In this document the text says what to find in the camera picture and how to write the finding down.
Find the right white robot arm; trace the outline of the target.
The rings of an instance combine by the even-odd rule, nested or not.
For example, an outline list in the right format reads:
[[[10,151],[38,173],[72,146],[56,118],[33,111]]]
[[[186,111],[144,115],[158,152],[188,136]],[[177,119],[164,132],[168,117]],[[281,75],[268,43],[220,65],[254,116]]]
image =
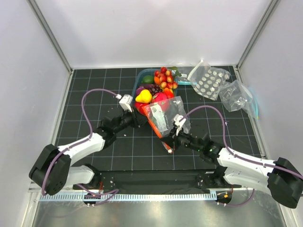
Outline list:
[[[195,150],[205,162],[217,165],[213,181],[218,187],[230,184],[256,189],[291,209],[297,207],[303,193],[303,176],[285,158],[274,161],[246,155],[212,141],[208,134],[200,138],[171,131],[161,141],[171,150],[179,147]]]

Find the orange zipper clear bag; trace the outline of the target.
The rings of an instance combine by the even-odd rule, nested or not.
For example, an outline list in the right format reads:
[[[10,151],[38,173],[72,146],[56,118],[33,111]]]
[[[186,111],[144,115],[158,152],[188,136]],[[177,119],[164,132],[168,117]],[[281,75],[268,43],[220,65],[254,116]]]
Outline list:
[[[170,107],[167,111],[163,111],[158,103],[151,103],[143,108],[150,126],[159,138],[169,136],[172,129],[177,129],[176,126],[173,125],[173,118],[176,114],[186,115],[180,96],[169,98],[169,100]],[[190,129],[190,122],[188,118],[186,118],[186,122],[180,130],[184,133],[189,133]]]

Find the red apple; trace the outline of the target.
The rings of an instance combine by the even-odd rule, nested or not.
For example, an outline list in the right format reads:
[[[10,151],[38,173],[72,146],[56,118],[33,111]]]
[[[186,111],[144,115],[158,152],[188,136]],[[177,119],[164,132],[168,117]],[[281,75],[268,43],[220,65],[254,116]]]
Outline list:
[[[140,102],[135,102],[134,106],[138,110],[138,112],[142,115],[145,115],[144,113],[144,107],[146,106],[146,103],[140,103]]]

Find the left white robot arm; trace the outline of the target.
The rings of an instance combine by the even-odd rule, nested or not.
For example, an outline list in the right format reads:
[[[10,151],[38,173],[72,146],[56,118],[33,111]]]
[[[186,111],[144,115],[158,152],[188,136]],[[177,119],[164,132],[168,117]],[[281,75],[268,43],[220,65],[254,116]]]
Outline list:
[[[122,111],[116,117],[105,117],[92,134],[73,143],[44,147],[29,172],[29,178],[39,185],[43,195],[55,195],[66,186],[96,189],[101,184],[101,172],[90,164],[74,167],[88,155],[111,146],[119,132],[128,127],[139,128],[147,117],[137,110]]]

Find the yellow pear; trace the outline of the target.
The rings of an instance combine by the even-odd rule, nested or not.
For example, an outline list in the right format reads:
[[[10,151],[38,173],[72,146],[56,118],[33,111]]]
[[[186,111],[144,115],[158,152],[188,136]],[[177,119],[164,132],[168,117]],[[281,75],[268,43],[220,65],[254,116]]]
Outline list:
[[[144,89],[140,94],[135,98],[136,102],[148,104],[152,100],[152,95],[149,90]]]

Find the pink dragon fruit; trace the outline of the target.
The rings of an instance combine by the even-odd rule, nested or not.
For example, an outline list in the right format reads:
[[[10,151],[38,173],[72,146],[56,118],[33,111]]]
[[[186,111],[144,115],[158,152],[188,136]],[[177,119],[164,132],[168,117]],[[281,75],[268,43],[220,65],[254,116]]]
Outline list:
[[[170,107],[170,100],[165,93],[156,93],[151,100],[152,103],[158,103],[163,111],[167,111]]]

